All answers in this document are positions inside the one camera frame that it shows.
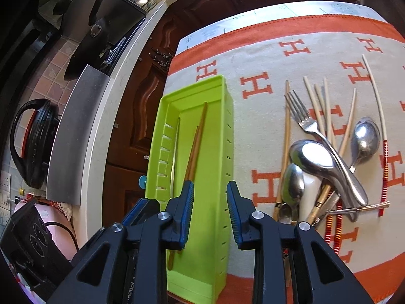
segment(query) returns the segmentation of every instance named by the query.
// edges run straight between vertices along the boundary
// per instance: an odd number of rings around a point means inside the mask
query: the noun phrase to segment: orange border
[[[378,35],[405,43],[391,24],[358,16],[317,15],[278,19],[247,26],[205,41],[175,56],[169,75],[223,52],[256,42],[290,35],[320,32],[351,32]]]
[[[369,293],[374,303],[393,294],[405,277],[405,253],[385,263],[354,275]],[[246,304],[252,302],[253,279],[227,275],[226,287],[217,304]],[[288,303],[292,303],[291,287],[287,288]]]

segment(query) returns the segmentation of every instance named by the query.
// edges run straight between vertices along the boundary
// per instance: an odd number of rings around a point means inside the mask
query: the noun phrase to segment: fork
[[[359,205],[363,207],[367,206],[369,204],[369,199],[366,191],[364,191],[364,188],[361,186],[360,182],[350,172],[347,164],[342,160],[329,141],[318,130],[318,123],[311,118],[308,110],[305,108],[305,105],[302,103],[296,92],[294,90],[292,92],[290,91],[284,97],[286,98],[287,104],[290,108],[291,115],[302,130],[308,134],[313,134],[318,137],[335,158],[336,163],[346,180],[347,191],[349,192],[348,194],[350,197],[354,198]]]

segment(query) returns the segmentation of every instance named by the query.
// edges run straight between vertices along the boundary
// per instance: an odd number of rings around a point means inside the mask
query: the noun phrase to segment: green basket
[[[195,304],[215,303],[225,287],[230,219],[226,185],[233,175],[233,101],[223,76],[164,96],[153,131],[146,197],[165,209],[170,196],[176,124],[180,117],[174,196],[179,196],[204,102],[207,116],[194,179],[194,205],[186,248],[167,271],[168,291]]]

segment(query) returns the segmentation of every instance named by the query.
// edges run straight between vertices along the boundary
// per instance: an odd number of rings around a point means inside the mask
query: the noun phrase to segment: power cord
[[[65,225],[63,225],[63,224],[61,224],[61,223],[58,223],[58,222],[46,222],[46,223],[45,223],[45,226],[49,226],[49,225],[60,226],[60,227],[62,227],[63,229],[65,229],[66,231],[68,231],[69,234],[70,234],[70,236],[72,237],[72,240],[73,240],[73,242],[74,242],[74,246],[76,247],[76,251],[78,251],[78,245],[77,245],[76,238],[74,237],[72,231],[69,230],[69,228],[67,228]]]

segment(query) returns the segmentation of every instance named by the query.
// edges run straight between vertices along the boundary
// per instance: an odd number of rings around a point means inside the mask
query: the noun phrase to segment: black kettle handle
[[[39,99],[34,99],[30,100],[29,102],[26,102],[19,111],[17,112],[17,115],[15,116],[13,125],[11,126],[11,132],[10,132],[10,152],[11,152],[11,157],[14,160],[14,164],[17,167],[17,170],[21,174],[21,177],[23,179],[26,178],[26,168],[24,164],[24,159],[20,157],[15,150],[15,144],[14,144],[14,135],[15,135],[15,129],[17,128],[18,120],[20,119],[21,115],[29,109],[35,109],[39,110],[42,106],[46,104],[46,102],[49,102],[48,99],[46,98],[39,98]]]
[[[97,12],[98,9],[100,8],[101,2],[103,0],[95,0],[92,10],[90,11],[90,15],[89,15],[89,26],[93,26],[94,24],[96,24],[97,21]]]

